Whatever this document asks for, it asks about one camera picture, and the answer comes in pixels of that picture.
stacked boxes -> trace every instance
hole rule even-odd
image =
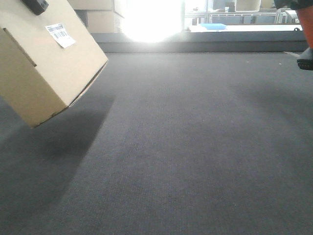
[[[68,0],[90,33],[121,33],[127,0]]]

